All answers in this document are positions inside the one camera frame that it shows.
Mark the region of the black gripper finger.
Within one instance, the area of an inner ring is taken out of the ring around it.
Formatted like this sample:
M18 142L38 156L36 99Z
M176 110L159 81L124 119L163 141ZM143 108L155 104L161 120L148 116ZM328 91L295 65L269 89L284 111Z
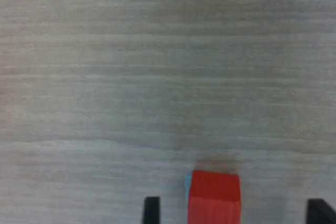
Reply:
M158 196L144 199L142 224L160 224L160 198Z
M306 224L335 224L335 210L321 198L307 200Z

